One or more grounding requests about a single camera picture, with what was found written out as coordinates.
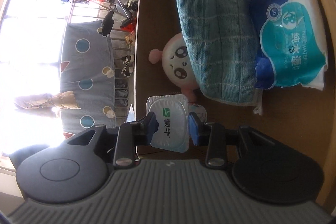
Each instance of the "window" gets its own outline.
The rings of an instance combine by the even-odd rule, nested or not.
[[[75,0],[68,22],[83,23],[102,20],[106,14],[107,10],[101,8],[97,3]]]
[[[64,139],[59,118],[20,112],[14,98],[59,92],[62,40],[71,4],[9,0],[0,25],[0,151]]]

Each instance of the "wet wipes package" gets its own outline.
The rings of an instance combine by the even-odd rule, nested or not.
[[[201,122],[208,121],[208,114],[203,106],[189,102],[189,113],[190,112],[195,112]]]
[[[322,90],[328,56],[317,0],[250,0],[250,14],[260,38],[255,87]]]
[[[151,146],[176,152],[189,149],[188,99],[182,94],[153,96],[147,100],[147,113],[154,112],[159,129]]]

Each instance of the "gray ribbed mat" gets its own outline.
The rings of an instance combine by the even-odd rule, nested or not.
[[[68,205],[28,200],[10,215],[27,224],[327,224],[313,202],[295,206],[259,203],[242,194],[223,171],[198,160],[142,160],[116,171],[93,196]]]

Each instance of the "black round pad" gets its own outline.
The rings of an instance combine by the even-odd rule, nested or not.
[[[51,181],[63,181],[73,178],[79,172],[79,164],[74,160],[56,159],[42,165],[41,175]]]
[[[107,166],[92,148],[67,143],[30,156],[16,172],[25,195],[43,203],[81,200],[96,192],[107,178]]]
[[[293,204],[314,200],[323,172],[311,158],[283,147],[256,147],[236,161],[232,176],[238,187],[257,200]]]

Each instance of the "green logo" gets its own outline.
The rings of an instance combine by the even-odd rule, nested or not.
[[[170,117],[170,109],[169,108],[163,108],[163,116],[164,117]]]

